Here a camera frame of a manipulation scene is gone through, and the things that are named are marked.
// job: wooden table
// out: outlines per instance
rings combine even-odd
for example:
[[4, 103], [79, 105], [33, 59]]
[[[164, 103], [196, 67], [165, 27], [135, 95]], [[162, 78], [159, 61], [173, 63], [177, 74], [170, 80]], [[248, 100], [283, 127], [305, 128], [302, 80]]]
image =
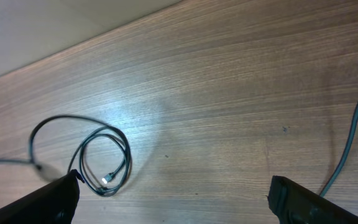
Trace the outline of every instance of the wooden table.
[[[46, 117], [92, 116], [125, 132], [132, 175], [111, 198], [81, 185], [74, 223], [278, 223], [272, 175], [317, 192], [357, 100], [358, 0], [183, 1], [0, 77], [0, 157], [27, 158]], [[64, 173], [95, 127], [48, 124], [35, 153]], [[99, 178], [121, 156], [88, 149]], [[0, 207], [43, 185], [0, 165]], [[358, 215], [358, 127], [326, 198]]]

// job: black plastic part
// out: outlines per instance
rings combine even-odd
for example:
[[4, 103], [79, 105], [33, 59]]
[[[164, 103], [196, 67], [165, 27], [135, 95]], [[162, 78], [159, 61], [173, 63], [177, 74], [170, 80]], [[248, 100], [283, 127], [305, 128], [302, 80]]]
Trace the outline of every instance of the black plastic part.
[[71, 170], [66, 176], [0, 209], [0, 223], [71, 223], [82, 176]]
[[268, 205], [281, 224], [358, 224], [358, 217], [294, 181], [273, 176]]

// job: wooden surface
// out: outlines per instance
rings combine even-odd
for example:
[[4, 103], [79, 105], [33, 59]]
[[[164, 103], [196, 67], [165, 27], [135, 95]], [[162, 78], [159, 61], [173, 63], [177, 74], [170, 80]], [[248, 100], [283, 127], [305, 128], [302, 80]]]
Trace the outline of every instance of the wooden surface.
[[[357, 100], [358, 0], [183, 1], [1, 77], [0, 157], [26, 158], [46, 117], [92, 116], [125, 132], [132, 175], [112, 198], [81, 185], [74, 223], [278, 223], [272, 175], [317, 192]], [[49, 124], [36, 155], [64, 172], [94, 128]], [[89, 147], [99, 178], [111, 146]], [[0, 165], [0, 207], [44, 184]], [[326, 198], [358, 215], [358, 128]]]

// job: cable connector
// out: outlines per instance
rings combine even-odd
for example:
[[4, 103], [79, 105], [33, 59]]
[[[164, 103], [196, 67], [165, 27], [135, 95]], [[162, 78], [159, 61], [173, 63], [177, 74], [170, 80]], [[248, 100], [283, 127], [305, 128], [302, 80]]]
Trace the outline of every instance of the cable connector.
[[109, 173], [108, 175], [105, 175], [105, 176], [102, 178], [102, 182], [103, 182], [104, 184], [107, 184], [108, 182], [112, 181], [115, 176], [116, 176], [116, 175], [115, 175], [114, 173]]

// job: cable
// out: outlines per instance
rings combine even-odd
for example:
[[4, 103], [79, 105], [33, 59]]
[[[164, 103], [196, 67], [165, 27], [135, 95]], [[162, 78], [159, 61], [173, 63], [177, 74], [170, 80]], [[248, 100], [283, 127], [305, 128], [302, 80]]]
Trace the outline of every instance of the cable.
[[[56, 120], [56, 119], [62, 119], [62, 118], [80, 119], [80, 120], [83, 120], [83, 121], [90, 121], [90, 122], [102, 125], [101, 128], [96, 129], [90, 135], [88, 135], [81, 142], [81, 144], [78, 146], [78, 148], [74, 152], [73, 157], [71, 158], [70, 164], [68, 165], [67, 173], [69, 173], [69, 171], [71, 170], [71, 167], [73, 165], [73, 162], [74, 162], [74, 159], [75, 159], [76, 155], [78, 153], [80, 153], [80, 155], [79, 155], [80, 159], [78, 160], [79, 168], [80, 168], [80, 174], [82, 175], [83, 180], [85, 181], [87, 186], [95, 194], [97, 194], [99, 196], [102, 196], [102, 197], [113, 196], [125, 184], [125, 181], [127, 180], [128, 176], [129, 176], [130, 164], [132, 162], [131, 161], [131, 149], [129, 147], [129, 143], [128, 143], [127, 138], [125, 137], [125, 134], [121, 130], [119, 130], [118, 128], [115, 128], [113, 126], [110, 126], [108, 123], [105, 123], [103, 121], [99, 121], [97, 119], [89, 118], [89, 117], [86, 117], [86, 116], [77, 116], [77, 115], [69, 115], [69, 114], [57, 115], [57, 116], [52, 116], [50, 118], [47, 118], [47, 119], [41, 121], [41, 123], [39, 123], [38, 125], [36, 125], [36, 127], [33, 129], [33, 131], [30, 134], [30, 138], [29, 138], [29, 157], [30, 157], [30, 159], [29, 160], [23, 160], [23, 159], [0, 159], [0, 162], [15, 163], [15, 164], [30, 164], [30, 165], [33, 165], [36, 169], [42, 170], [42, 166], [37, 163], [37, 160], [35, 159], [35, 156], [34, 156], [34, 138], [35, 138], [35, 135], [37, 134], [39, 129], [42, 126], [44, 126], [45, 124], [47, 124], [48, 122]], [[115, 137], [112, 134], [102, 133], [102, 131], [111, 131], [114, 134], [117, 134], [119, 136], [119, 138]], [[124, 158], [122, 159], [121, 164], [119, 165], [119, 167], [115, 171], [108, 173], [106, 176], [104, 176], [102, 178], [102, 181], [105, 184], [107, 184], [108, 182], [112, 181], [113, 178], [116, 176], [116, 174], [118, 172], [120, 172], [125, 167], [122, 179], [115, 187], [111, 187], [111, 188], [97, 187], [96, 184], [93, 183], [92, 180], [89, 178], [88, 173], [86, 171], [86, 168], [84, 167], [84, 164], [85, 164], [85, 162], [84, 162], [84, 154], [85, 154], [85, 151], [86, 151], [86, 147], [92, 140], [94, 140], [96, 138], [108, 138], [108, 139], [112, 140], [114, 143], [116, 143], [116, 145], [118, 146], [118, 148], [121, 150], [122, 154], [124, 155]]]
[[320, 191], [320, 196], [324, 197], [327, 193], [327, 191], [329, 190], [329, 188], [332, 186], [332, 184], [334, 183], [336, 177], [338, 177], [339, 173], [341, 172], [343, 166], [345, 165], [347, 156], [349, 155], [349, 152], [351, 150], [351, 146], [352, 146], [352, 142], [354, 139], [354, 134], [356, 133], [356, 126], [357, 126], [357, 121], [358, 121], [358, 102], [356, 104], [356, 108], [354, 109], [354, 113], [353, 113], [353, 118], [352, 118], [352, 124], [351, 124], [351, 128], [349, 130], [349, 135], [347, 137], [347, 141], [346, 141], [346, 145], [345, 145], [345, 149], [343, 150], [343, 154], [341, 157], [341, 160], [339, 161], [339, 164], [337, 165], [337, 167], [335, 168], [334, 173], [332, 174], [332, 176], [329, 178], [329, 180], [327, 181], [326, 185], [323, 187], [323, 189]]

